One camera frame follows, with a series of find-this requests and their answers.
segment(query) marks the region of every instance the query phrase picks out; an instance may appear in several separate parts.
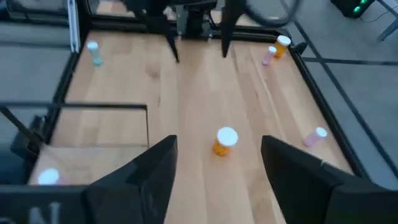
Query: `orange pill bottle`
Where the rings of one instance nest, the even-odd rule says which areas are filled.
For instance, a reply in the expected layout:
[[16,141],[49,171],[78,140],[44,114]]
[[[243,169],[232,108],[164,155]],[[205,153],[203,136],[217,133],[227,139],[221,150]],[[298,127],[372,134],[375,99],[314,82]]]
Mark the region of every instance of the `orange pill bottle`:
[[233,128],[223,127],[217,132],[217,138],[213,144],[213,151],[219,156],[228,155],[231,147],[238,142],[238,134]]
[[292,43],[292,40],[284,35],[278,36],[276,40],[275,47],[276,47],[276,54],[275,58],[280,58],[285,53],[287,47]]

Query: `white bottle cap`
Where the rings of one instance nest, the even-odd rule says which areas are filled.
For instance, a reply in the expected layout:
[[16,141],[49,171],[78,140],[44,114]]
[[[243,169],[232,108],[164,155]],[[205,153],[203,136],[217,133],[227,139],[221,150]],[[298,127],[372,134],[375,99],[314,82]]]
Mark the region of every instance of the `white bottle cap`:
[[277,41],[283,46],[289,46],[292,43],[292,40],[284,35],[278,36]]
[[238,134],[230,127],[223,127],[217,132],[217,140],[222,146],[231,147],[238,142]]
[[269,46],[269,47],[268,47],[268,52],[270,52],[270,53],[272,53],[272,54],[275,54],[275,53],[276,53],[276,47],[274,47],[274,46]]
[[328,132],[325,128],[317,127],[315,129],[315,133],[317,134],[318,138],[325,138],[328,135]]
[[37,183],[40,185],[53,185],[58,182],[60,178],[60,174],[57,169],[49,168],[43,171],[39,178],[37,179]]
[[88,50],[97,50],[98,49],[98,43],[95,42],[94,40],[91,40],[87,43],[87,48]]

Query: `wooden table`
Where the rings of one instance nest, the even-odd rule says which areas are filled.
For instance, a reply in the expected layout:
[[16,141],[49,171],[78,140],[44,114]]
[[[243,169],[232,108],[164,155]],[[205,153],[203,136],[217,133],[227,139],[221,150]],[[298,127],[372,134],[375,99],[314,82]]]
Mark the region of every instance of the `wooden table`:
[[[145,103],[150,144],[178,136],[177,173],[165,223],[283,223],[261,159],[261,136],[266,134],[351,172],[330,131],[315,146],[303,145],[317,126],[328,126],[288,52],[263,67],[269,44],[235,41],[222,58],[219,40],[179,40],[181,62],[176,64],[159,35],[91,32],[88,40],[99,43],[104,63],[94,67],[84,49],[66,101]],[[144,121],[137,111],[64,110],[53,147],[41,154],[37,172],[62,163],[74,167],[62,171],[73,183],[92,182],[145,150]],[[211,145],[223,126],[233,127],[239,141],[227,157],[218,157]],[[74,148],[56,149],[61,146]],[[90,154],[100,159],[93,162]],[[93,166],[104,169],[98,174]],[[87,177],[77,179],[79,173]]]

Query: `cable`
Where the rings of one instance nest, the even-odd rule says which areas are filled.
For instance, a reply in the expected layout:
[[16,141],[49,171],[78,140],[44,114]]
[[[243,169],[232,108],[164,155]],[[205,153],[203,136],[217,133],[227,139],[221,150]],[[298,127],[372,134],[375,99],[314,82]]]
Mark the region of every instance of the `cable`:
[[362,19],[362,17],[360,17],[359,19],[360,19],[362,22],[370,23],[370,22],[374,22],[374,21],[380,19],[382,16],[386,15],[388,12],[389,12],[389,11],[387,11],[387,12],[381,14],[379,17],[377,17],[377,18],[375,18],[375,19],[373,19],[373,20],[371,20],[371,21],[364,21],[364,20]]

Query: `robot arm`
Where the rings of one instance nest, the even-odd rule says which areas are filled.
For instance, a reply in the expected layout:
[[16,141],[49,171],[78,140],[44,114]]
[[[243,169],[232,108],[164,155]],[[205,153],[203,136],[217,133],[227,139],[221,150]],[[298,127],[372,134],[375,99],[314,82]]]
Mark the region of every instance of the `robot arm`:
[[[170,31],[167,16],[163,15],[164,9],[167,6],[173,5],[195,7],[196,9],[201,5],[205,7],[215,7],[216,4],[209,4],[209,1],[210,0],[122,0],[127,10],[132,11],[136,18],[148,28],[165,35],[177,62],[179,62],[179,58],[175,46],[174,34]],[[302,0],[295,0],[292,8],[284,18],[274,20],[261,17],[259,13],[247,3],[247,0],[226,0],[220,24],[223,57],[226,57],[228,53],[235,25],[243,14],[246,14],[250,19],[263,27],[279,28],[287,25],[294,18],[301,1]]]

